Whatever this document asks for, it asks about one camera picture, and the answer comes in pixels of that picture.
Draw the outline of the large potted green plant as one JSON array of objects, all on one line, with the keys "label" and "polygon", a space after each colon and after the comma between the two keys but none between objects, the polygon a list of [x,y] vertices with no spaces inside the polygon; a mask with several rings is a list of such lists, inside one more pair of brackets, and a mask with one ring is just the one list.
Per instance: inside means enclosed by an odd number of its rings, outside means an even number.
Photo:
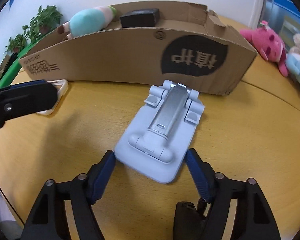
[{"label": "large potted green plant", "polygon": [[57,6],[47,5],[44,9],[40,6],[30,23],[22,26],[23,34],[31,43],[34,43],[60,25],[62,17],[63,14],[58,11]]}]

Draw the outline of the small potted green plant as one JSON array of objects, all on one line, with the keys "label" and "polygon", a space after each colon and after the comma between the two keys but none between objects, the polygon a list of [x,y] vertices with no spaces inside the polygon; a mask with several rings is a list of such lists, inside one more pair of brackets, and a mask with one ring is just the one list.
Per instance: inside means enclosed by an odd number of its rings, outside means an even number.
[{"label": "small potted green plant", "polygon": [[27,45],[26,37],[23,34],[18,34],[15,38],[9,38],[9,44],[5,46],[6,53],[19,53]]}]

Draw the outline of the black product box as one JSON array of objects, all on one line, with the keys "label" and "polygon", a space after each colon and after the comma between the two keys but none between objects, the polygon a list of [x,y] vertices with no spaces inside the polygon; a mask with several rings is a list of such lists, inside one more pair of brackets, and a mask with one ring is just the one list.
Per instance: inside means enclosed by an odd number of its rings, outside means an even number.
[{"label": "black product box", "polygon": [[158,8],[134,10],[120,16],[119,20],[123,28],[156,27],[160,11]]}]

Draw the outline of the brown cardboard sheet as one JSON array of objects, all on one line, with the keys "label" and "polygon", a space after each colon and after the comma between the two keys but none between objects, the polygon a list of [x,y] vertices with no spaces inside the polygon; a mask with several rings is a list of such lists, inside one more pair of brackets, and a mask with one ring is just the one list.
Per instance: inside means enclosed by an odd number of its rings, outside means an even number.
[{"label": "brown cardboard sheet", "polygon": [[4,71],[6,70],[7,65],[8,65],[10,59],[11,59],[10,55],[5,55],[3,61],[0,64],[0,80],[3,77],[3,75],[4,75]]}]

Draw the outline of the teal pink plush pig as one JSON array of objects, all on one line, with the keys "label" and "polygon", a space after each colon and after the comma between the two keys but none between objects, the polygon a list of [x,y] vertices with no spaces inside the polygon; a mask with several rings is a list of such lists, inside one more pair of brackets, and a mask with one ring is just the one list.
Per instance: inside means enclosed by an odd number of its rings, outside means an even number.
[{"label": "teal pink plush pig", "polygon": [[96,33],[106,28],[115,18],[117,10],[112,6],[84,9],[57,28],[58,34],[67,33],[65,40]]}]

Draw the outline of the pink plush toy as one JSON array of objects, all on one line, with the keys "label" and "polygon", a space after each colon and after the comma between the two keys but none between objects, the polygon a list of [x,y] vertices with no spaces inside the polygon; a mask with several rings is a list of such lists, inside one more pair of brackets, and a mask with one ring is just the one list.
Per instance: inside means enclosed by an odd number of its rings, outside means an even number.
[{"label": "pink plush toy", "polygon": [[278,64],[282,76],[288,77],[286,67],[286,48],[281,37],[270,28],[267,21],[261,21],[255,29],[241,29],[239,33],[258,51],[265,61]]}]

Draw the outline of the white folding phone stand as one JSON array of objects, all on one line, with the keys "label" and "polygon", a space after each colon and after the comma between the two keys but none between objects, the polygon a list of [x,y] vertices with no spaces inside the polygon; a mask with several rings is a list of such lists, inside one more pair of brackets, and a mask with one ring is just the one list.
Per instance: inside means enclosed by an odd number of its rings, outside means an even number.
[{"label": "white folding phone stand", "polygon": [[115,146],[116,159],[158,183],[171,183],[204,109],[197,90],[170,80],[152,86]]}]

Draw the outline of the blue signage glass door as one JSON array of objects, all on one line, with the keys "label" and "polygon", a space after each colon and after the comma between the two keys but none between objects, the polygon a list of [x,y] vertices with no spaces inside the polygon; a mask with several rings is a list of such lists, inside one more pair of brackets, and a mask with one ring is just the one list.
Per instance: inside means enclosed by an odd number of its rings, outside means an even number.
[{"label": "blue signage glass door", "polygon": [[300,12],[291,0],[264,0],[260,16],[284,41],[286,51],[295,46],[293,36],[300,34]]}]

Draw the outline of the brown cardboard box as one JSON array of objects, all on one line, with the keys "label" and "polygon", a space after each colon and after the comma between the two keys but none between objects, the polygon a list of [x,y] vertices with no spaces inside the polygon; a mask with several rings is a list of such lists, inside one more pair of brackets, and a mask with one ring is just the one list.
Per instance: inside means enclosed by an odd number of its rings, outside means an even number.
[{"label": "brown cardboard box", "polygon": [[207,6],[176,1],[118,4],[118,16],[158,9],[154,27],[124,28],[115,18],[104,30],[66,40],[51,32],[20,64],[33,80],[181,83],[202,93],[227,95],[257,52]]}]

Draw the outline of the black object at bottom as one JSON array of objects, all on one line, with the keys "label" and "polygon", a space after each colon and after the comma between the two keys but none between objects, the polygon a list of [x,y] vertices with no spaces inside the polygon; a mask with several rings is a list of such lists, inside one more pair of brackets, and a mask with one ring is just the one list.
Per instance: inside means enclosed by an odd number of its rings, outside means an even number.
[{"label": "black object at bottom", "polygon": [[206,216],[207,202],[199,198],[197,207],[192,202],[178,202],[173,222],[173,239],[200,239]]}]

